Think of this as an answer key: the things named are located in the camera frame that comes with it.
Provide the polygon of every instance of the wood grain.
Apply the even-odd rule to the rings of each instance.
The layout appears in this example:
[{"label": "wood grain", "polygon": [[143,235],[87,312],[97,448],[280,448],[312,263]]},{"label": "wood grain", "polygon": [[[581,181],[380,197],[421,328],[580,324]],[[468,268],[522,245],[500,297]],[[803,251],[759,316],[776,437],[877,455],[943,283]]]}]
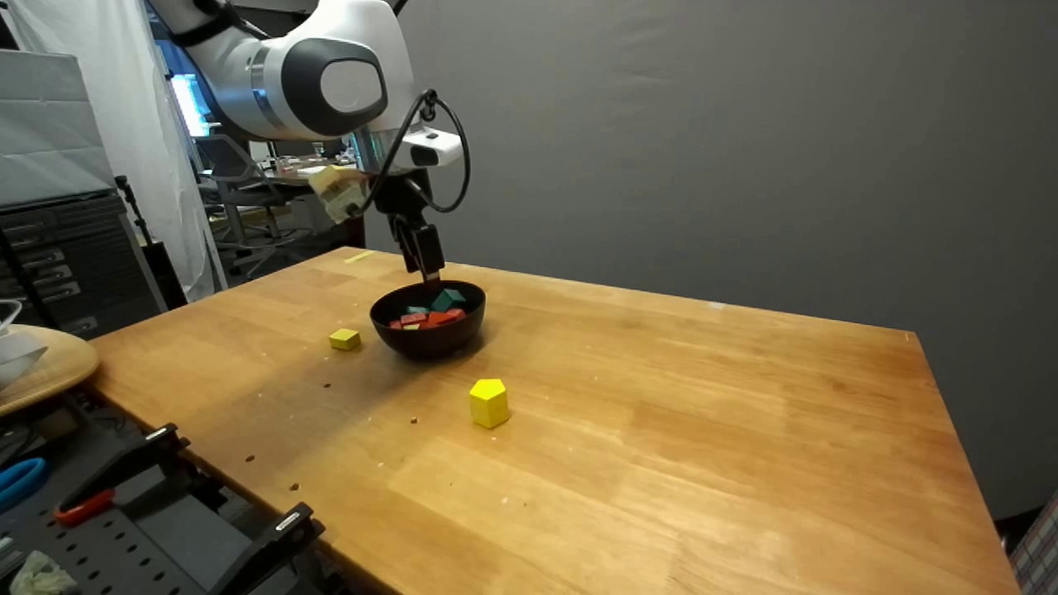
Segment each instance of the wood grain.
[{"label": "wood grain", "polygon": [[400,592],[1017,592],[909,329],[445,274],[489,294],[445,365],[371,329],[393,253],[329,251],[99,336],[97,390]]},{"label": "wood grain", "polygon": [[99,366],[97,346],[81,336],[28,324],[14,324],[11,329],[33,335],[46,350],[25,377],[0,390],[0,415],[58,396],[73,385],[93,377],[93,370]]}]

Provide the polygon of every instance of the yellow cube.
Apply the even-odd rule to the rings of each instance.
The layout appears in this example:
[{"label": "yellow cube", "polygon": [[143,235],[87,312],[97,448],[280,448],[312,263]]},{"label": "yellow cube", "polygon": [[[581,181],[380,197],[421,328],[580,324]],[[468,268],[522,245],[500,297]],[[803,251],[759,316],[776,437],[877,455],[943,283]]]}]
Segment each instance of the yellow cube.
[{"label": "yellow cube", "polygon": [[509,421],[507,385],[500,377],[483,377],[468,387],[468,421],[487,431]]},{"label": "yellow cube", "polygon": [[329,339],[329,350],[355,350],[355,346],[360,346],[360,335],[351,329],[351,328],[337,328],[326,339]]}]

